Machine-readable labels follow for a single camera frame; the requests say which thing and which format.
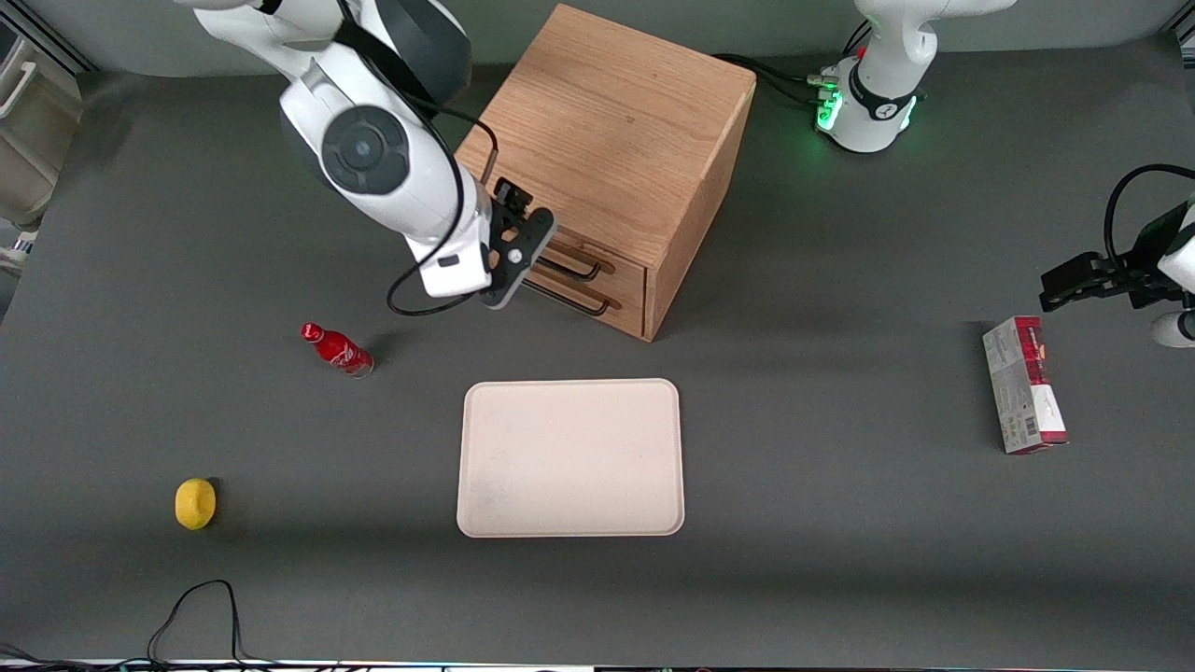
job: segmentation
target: bottle label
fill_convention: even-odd
[[[329,364],[356,378],[369,373],[369,369],[373,368],[373,358],[350,344],[345,344],[344,349]]]

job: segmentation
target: wooden drawer cabinet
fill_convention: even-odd
[[[544,293],[620,331],[643,334],[646,270],[606,250],[557,233],[527,282]]]
[[[651,341],[730,184],[750,72],[557,6],[482,118],[505,177],[559,230],[527,282]],[[456,157],[473,175],[490,143]],[[494,184],[488,184],[492,190]]]

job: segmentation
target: metal handle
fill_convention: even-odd
[[[33,61],[25,61],[20,65],[20,80],[17,83],[16,88],[12,90],[8,99],[0,105],[0,120],[12,114],[12,109],[17,106],[17,100],[20,99],[22,94],[25,93],[25,90],[29,88],[29,85],[33,81],[35,74],[37,74],[37,63]]]
[[[565,277],[576,280],[577,282],[589,282],[594,277],[598,277],[598,274],[601,273],[601,262],[594,262],[594,267],[592,269],[589,269],[589,273],[580,273],[580,271],[572,270],[571,268],[569,268],[569,267],[566,267],[564,264],[556,263],[556,262],[553,262],[552,259],[550,259],[547,257],[540,257],[539,258],[539,263],[541,263],[545,267],[554,270],[556,273],[559,273],[560,275],[563,275]]]
[[[535,292],[539,292],[540,294],[547,297],[549,299],[556,299],[557,301],[560,301],[562,304],[569,306],[570,308],[572,308],[575,311],[583,312],[583,313],[588,314],[589,317],[601,317],[601,316],[606,314],[606,311],[608,311],[611,308],[611,305],[612,305],[612,303],[611,303],[609,299],[605,299],[601,303],[601,307],[590,308],[589,306],[584,306],[582,304],[578,304],[578,303],[574,301],[572,299],[570,299],[570,298],[568,298],[568,297],[565,297],[563,294],[557,294],[556,292],[552,292],[551,289],[549,289],[547,287],[544,287],[543,285],[535,285],[534,282],[532,282],[529,280],[523,280],[523,285],[526,285],[527,287],[534,289]]]

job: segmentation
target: coca-cola bottle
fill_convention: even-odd
[[[373,372],[373,358],[344,334],[327,331],[313,322],[304,324],[301,334],[304,341],[315,346],[320,359],[353,378],[364,378]]]

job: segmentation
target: green light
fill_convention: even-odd
[[[900,122],[901,130],[908,128],[908,121],[913,118],[913,108],[915,106],[917,106],[917,96],[913,96],[913,99],[908,102],[908,111],[905,112],[905,121]]]
[[[838,112],[842,109],[842,94],[834,92],[828,100],[822,103],[821,111],[817,112],[817,126],[822,130],[829,130],[834,128],[834,122],[838,121]]]

